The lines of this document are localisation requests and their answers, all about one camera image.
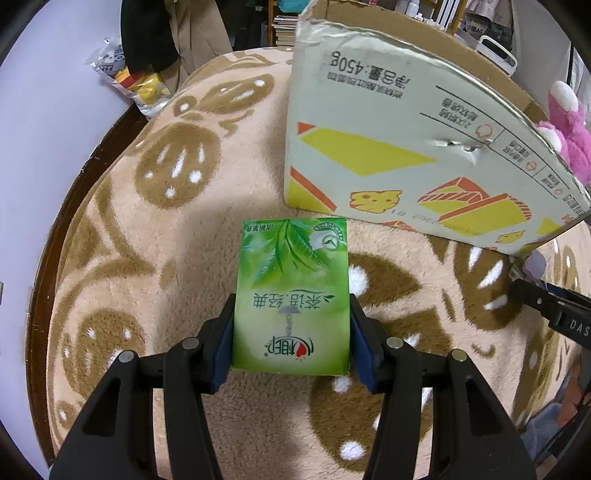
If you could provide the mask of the pink plush bear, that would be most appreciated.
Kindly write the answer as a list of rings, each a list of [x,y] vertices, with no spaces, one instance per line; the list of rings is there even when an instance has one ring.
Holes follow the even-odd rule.
[[[584,106],[572,88],[557,80],[548,94],[549,121],[541,121],[538,131],[559,153],[578,180],[590,186],[590,132],[586,128]]]

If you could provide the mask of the green tissue pack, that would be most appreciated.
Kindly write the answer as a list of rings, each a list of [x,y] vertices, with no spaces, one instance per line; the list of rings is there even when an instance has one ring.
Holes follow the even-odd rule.
[[[243,224],[232,366],[288,375],[348,373],[346,219]]]

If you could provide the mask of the lilac pad in plastic wrap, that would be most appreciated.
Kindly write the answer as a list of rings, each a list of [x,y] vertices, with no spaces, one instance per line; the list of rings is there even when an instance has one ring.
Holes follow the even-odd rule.
[[[525,259],[523,271],[532,279],[541,279],[545,274],[546,265],[544,256],[538,250],[534,250]]]

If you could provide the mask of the open cardboard box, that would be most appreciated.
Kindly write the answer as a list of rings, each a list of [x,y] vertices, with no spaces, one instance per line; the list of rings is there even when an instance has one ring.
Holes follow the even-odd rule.
[[[521,255],[590,196],[537,130],[543,110],[451,35],[356,1],[314,1],[295,33],[287,205]]]

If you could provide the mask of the white rolling cart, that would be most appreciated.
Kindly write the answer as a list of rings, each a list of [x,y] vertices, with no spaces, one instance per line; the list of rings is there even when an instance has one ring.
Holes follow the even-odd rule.
[[[482,35],[479,38],[476,51],[502,69],[509,77],[517,70],[518,61],[515,56],[488,35]]]

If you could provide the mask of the plastic bag with toys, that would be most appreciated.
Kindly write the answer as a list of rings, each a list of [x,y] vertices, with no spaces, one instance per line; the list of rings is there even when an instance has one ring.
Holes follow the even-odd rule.
[[[87,59],[107,84],[132,100],[140,113],[151,120],[169,102],[171,93],[159,73],[147,70],[131,73],[127,67],[121,37],[105,37],[103,44]]]

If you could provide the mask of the stack of books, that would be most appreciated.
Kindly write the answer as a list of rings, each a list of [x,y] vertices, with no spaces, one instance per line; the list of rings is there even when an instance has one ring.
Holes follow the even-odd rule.
[[[297,16],[277,15],[273,18],[274,45],[294,47],[296,42]]]

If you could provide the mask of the beige hanging trousers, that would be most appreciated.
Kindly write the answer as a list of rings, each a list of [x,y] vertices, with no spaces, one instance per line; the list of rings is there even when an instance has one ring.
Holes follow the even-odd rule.
[[[161,76],[174,94],[199,67],[232,48],[214,0],[166,1],[165,6],[178,59]]]

